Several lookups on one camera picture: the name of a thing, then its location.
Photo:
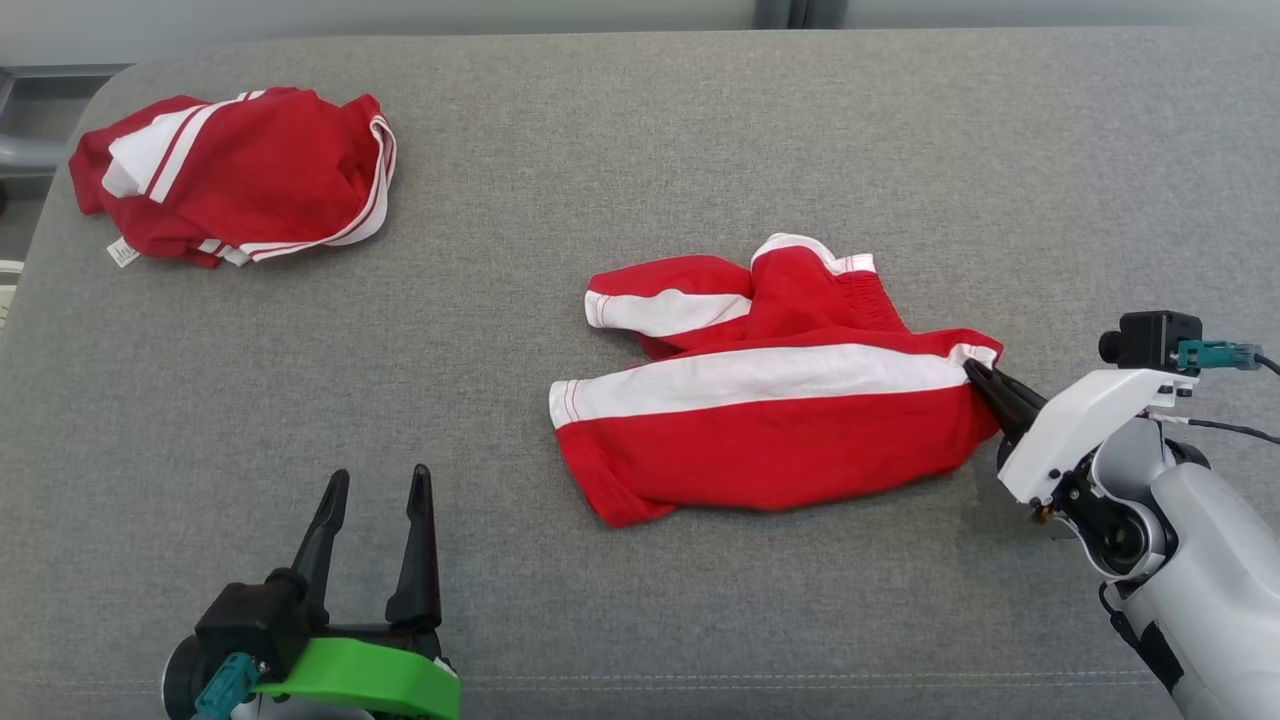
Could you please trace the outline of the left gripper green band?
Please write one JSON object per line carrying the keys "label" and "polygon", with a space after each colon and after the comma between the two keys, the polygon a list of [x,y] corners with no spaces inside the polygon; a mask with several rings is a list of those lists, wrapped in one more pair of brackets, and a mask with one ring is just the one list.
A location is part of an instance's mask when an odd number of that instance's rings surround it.
{"label": "left gripper green band", "polygon": [[[346,519],[349,473],[334,471],[294,556],[305,580],[305,615],[326,626],[325,607],[334,541]],[[264,664],[253,693],[301,716],[357,719],[457,719],[461,683],[443,655],[436,629],[442,594],[433,480],[419,464],[404,514],[410,521],[396,591],[385,606],[389,625],[320,630],[251,628],[250,656]]]}

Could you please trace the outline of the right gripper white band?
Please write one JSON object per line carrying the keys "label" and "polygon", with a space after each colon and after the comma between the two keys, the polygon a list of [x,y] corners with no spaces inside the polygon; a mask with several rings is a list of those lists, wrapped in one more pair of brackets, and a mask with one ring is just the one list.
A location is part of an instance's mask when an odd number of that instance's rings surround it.
{"label": "right gripper white band", "polygon": [[1001,483],[1016,501],[1038,500],[1043,507],[1059,484],[1050,477],[1052,470],[1066,474],[1139,413],[1172,407],[1199,382],[1151,369],[1105,369],[1047,402],[1012,375],[977,359],[968,359],[964,370],[1005,439],[1018,443],[998,471]]}

